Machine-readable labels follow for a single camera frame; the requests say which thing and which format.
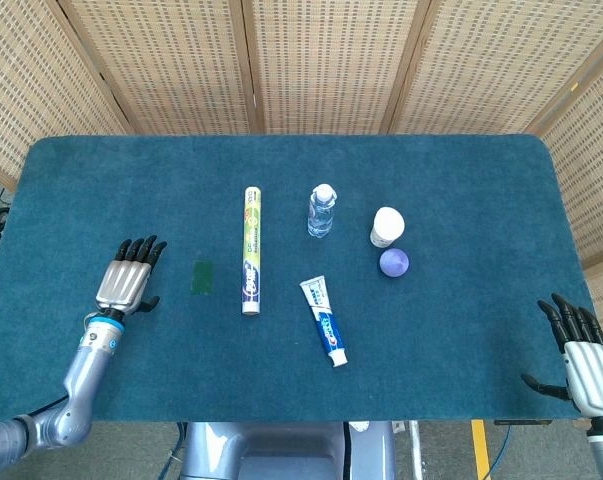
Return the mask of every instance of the purple ball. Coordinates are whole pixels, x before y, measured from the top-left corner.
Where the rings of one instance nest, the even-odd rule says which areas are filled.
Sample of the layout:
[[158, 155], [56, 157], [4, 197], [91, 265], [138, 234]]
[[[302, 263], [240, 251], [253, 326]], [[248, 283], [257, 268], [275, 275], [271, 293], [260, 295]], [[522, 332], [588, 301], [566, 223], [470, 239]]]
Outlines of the purple ball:
[[408, 271], [410, 260], [403, 250], [390, 248], [381, 255], [379, 267], [388, 277], [400, 277]]

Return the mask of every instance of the green card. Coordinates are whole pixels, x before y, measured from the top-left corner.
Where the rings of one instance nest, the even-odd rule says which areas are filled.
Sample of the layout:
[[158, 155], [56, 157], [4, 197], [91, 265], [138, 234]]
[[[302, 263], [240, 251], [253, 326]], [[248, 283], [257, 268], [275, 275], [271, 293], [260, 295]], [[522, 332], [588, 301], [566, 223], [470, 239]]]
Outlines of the green card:
[[192, 275], [192, 294], [210, 295], [212, 293], [212, 262], [195, 262]]

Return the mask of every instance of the toothpaste tube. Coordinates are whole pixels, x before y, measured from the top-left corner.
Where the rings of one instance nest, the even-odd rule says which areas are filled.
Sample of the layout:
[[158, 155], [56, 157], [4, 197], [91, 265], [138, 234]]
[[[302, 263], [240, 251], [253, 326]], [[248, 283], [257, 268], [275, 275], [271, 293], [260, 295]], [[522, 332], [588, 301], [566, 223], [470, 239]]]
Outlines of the toothpaste tube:
[[261, 190], [245, 189], [241, 312], [257, 315], [261, 302]]
[[305, 298], [312, 308], [325, 353], [332, 359], [335, 367], [345, 365], [348, 363], [348, 359], [345, 356], [345, 347], [343, 346], [341, 335], [339, 335], [337, 322], [330, 308], [325, 277], [321, 275], [320, 277], [311, 278], [310, 280], [301, 282], [300, 285]]

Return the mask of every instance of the robotic arm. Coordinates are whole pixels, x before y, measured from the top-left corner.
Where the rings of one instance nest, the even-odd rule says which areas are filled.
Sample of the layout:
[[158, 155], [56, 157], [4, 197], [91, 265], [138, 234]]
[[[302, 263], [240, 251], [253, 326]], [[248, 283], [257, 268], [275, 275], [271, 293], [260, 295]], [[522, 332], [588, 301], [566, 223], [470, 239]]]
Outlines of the robotic arm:
[[586, 309], [570, 305], [556, 293], [552, 300], [560, 314], [542, 300], [538, 304], [550, 321], [563, 355], [567, 387], [544, 385], [528, 374], [521, 378], [542, 395], [572, 400], [583, 416], [592, 419], [588, 442], [603, 477], [603, 332], [596, 317]]
[[141, 297], [161, 251], [152, 248], [156, 236], [121, 244], [97, 293], [98, 313], [86, 326], [79, 349], [63, 385], [67, 398], [29, 415], [0, 422], [0, 469], [33, 450], [67, 447], [83, 442], [92, 427], [92, 405], [99, 385], [121, 340], [124, 319], [136, 311], [149, 312], [159, 302]]

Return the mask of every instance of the toothpaste cap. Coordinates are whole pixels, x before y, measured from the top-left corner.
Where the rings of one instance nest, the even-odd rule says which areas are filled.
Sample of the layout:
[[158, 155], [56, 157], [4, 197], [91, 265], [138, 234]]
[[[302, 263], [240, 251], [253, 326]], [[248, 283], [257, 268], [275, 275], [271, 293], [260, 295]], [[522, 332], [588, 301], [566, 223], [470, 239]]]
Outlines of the toothpaste cap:
[[343, 348], [332, 350], [330, 353], [328, 353], [328, 355], [332, 359], [332, 363], [334, 363], [335, 367], [340, 367], [341, 365], [348, 363], [348, 359], [345, 356], [345, 350]]

